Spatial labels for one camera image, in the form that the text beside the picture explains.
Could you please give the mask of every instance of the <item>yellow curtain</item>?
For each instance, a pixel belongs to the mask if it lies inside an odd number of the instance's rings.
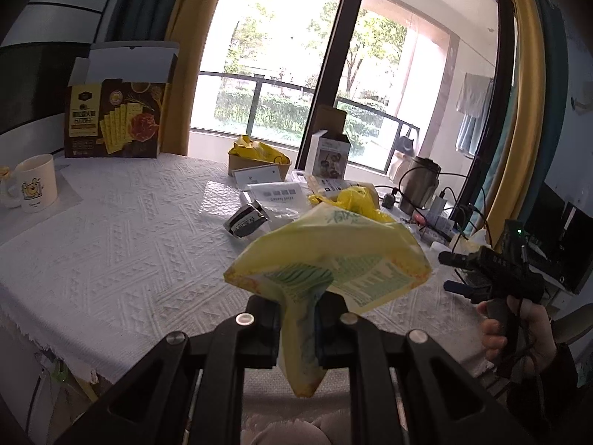
[[[218,0],[176,0],[165,39],[179,43],[179,58],[168,90],[161,151],[187,155],[198,72]]]
[[[516,219],[523,205],[540,144],[546,97],[544,37],[535,0],[515,0],[521,52],[518,63],[517,119],[500,186],[488,213],[492,241],[505,220]]]

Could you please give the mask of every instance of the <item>hedge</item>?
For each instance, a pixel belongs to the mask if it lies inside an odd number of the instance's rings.
[[[214,117],[222,121],[247,123],[252,99],[252,90],[223,88],[216,98]],[[379,109],[384,111],[381,103],[374,100],[369,102],[372,104],[364,103],[374,108],[382,107]],[[287,96],[265,93],[260,95],[255,124],[295,133],[300,137],[305,130],[310,107],[311,103],[307,100],[293,100]],[[339,108],[348,112],[344,131],[352,144],[351,155],[362,155],[366,141],[364,138],[379,135],[383,118],[353,105],[340,103]]]

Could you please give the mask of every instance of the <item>open box lid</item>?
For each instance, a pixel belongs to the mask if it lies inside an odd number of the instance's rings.
[[[173,77],[179,44],[164,41],[117,41],[94,44],[88,58],[77,57],[68,86],[124,82],[167,83]]]

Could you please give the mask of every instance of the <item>picture of ham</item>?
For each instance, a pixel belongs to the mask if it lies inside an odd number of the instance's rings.
[[[158,130],[154,120],[154,115],[144,112],[142,114],[135,115],[130,121],[130,135],[133,139],[139,142],[146,142]]]

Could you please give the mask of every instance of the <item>hand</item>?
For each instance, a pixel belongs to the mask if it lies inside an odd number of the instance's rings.
[[[478,312],[484,316],[487,316],[486,303],[486,301],[483,301],[477,306]],[[508,296],[506,304],[513,313],[517,314],[519,309],[519,300],[517,298]],[[533,363],[531,357],[527,356],[524,368],[526,376],[532,377],[535,374],[536,366],[538,373],[541,373],[556,357],[556,343],[554,343],[554,337],[552,336],[548,313],[542,305],[532,304],[531,308],[527,310],[527,315],[526,309],[523,309],[521,319],[527,321],[529,325],[529,343],[535,341],[530,351],[536,359],[536,363]],[[494,361],[507,342],[505,336],[499,336],[500,323],[493,319],[485,319],[480,324],[480,330],[483,333],[481,341],[486,349],[486,359]]]

